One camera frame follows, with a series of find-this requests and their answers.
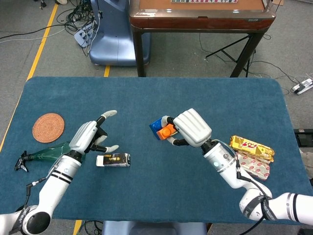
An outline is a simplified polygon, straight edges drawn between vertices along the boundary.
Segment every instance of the robotic hand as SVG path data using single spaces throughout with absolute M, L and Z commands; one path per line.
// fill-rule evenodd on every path
M 272 199 L 270 190 L 255 181 L 245 171 L 240 170 L 235 152 L 221 141 L 211 140 L 211 128 L 194 110 L 189 109 L 176 118 L 164 116 L 162 127 L 173 124 L 184 137 L 176 140 L 169 137 L 173 145 L 191 145 L 201 147 L 203 156 L 214 166 L 217 172 L 232 188 L 244 187 L 247 191 L 239 203 L 241 212 L 252 220 L 289 219 L 313 225 L 313 197 L 296 193 L 284 193 Z
M 25 235 L 36 235 L 47 229 L 54 209 L 81 166 L 82 156 L 90 150 L 106 153 L 113 152 L 119 147 L 118 145 L 99 146 L 99 143 L 108 137 L 100 125 L 116 113 L 116 110 L 107 111 L 97 121 L 86 122 L 78 129 L 69 143 L 70 152 L 60 156 L 46 177 L 26 186 L 27 198 L 22 210 L 18 209 L 20 211 L 15 213 L 0 215 L 0 235 L 13 234 L 18 231 Z M 31 187 L 46 179 L 47 182 L 39 193 L 39 204 L 27 206 Z

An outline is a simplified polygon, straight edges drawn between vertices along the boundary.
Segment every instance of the floor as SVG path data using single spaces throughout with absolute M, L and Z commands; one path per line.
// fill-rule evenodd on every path
M 49 21 L 54 1 L 46 0 L 47 7 L 41 10 L 39 2 L 32 0 L 0 0 L 0 37 L 13 33 L 30 32 L 45 27 Z M 70 4 L 60 5 L 56 15 L 70 9 Z M 313 4 L 297 0 L 285 0 L 285 5 L 277 11 L 277 18 L 268 31 L 270 40 L 263 39 L 254 55 L 254 61 L 267 61 L 279 66 L 289 75 L 304 76 L 313 72 Z M 62 27 L 52 27 L 50 35 L 60 31 Z M 40 38 L 44 30 L 23 36 L 2 39 Z M 237 34 L 153 34 L 152 57 L 147 67 L 148 76 L 164 77 L 227 77 L 234 64 L 224 62 L 217 56 L 204 60 L 207 52 L 199 44 L 201 39 L 205 50 L 214 51 L 242 37 Z M 23 86 L 29 75 L 34 76 L 103 76 L 105 67 L 96 66 L 85 57 L 74 41 L 65 31 L 47 38 L 36 69 L 31 71 L 41 40 L 11 41 L 0 43 L 0 140 L 14 112 Z M 243 43 L 227 51 L 238 55 Z M 251 76 L 282 75 L 279 69 L 262 62 L 251 65 Z M 136 77 L 135 67 L 111 67 L 110 76 Z M 294 85 L 287 77 L 277 79 L 282 91 L 286 94 Z M 302 95 L 286 94 L 286 104 L 294 128 L 313 128 L 313 89 Z M 45 235 L 72 234 L 75 221 L 53 220 Z M 246 224 L 214 224 L 210 234 L 239 234 L 250 225 Z M 295 235 L 301 227 L 287 225 L 261 224 L 250 234 L 284 234 Z

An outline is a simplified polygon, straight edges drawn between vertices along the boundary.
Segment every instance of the wooden table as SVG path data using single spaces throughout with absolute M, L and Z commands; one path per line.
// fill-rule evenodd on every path
M 247 33 L 249 39 L 230 77 L 238 77 L 264 33 L 275 20 L 271 1 L 237 3 L 171 3 L 130 0 L 138 76 L 145 77 L 141 35 L 145 32 Z

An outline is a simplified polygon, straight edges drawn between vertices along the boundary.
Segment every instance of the candy wrapper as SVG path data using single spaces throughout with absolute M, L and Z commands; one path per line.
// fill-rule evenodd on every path
M 251 176 L 257 177 L 261 180 L 266 180 L 269 176 L 269 165 L 263 163 L 255 158 L 237 153 L 240 166 L 245 169 Z
M 243 153 L 244 155 L 257 159 L 261 162 L 269 164 L 274 161 L 274 150 L 260 143 L 253 142 L 239 136 L 232 136 L 229 145 L 239 153 Z

